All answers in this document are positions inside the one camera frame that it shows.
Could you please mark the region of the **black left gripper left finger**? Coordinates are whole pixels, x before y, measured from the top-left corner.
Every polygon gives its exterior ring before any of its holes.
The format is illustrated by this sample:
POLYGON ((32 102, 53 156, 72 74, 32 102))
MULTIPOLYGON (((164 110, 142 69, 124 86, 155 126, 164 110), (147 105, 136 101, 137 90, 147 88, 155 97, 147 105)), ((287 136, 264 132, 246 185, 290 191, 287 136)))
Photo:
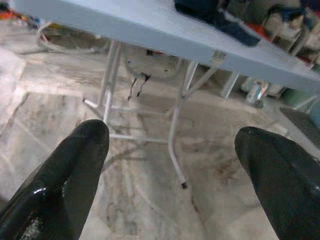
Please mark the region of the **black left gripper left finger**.
POLYGON ((109 151, 99 119, 81 122, 22 183, 0 212, 3 240, 77 240, 109 151))

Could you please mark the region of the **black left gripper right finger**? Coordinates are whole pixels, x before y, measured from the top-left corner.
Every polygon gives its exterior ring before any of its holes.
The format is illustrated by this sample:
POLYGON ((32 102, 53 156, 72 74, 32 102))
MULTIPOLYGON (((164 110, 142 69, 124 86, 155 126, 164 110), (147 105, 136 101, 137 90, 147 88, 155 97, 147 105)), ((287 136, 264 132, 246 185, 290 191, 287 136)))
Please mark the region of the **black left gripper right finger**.
POLYGON ((320 163, 296 142, 247 126, 234 147, 280 240, 320 238, 320 163))

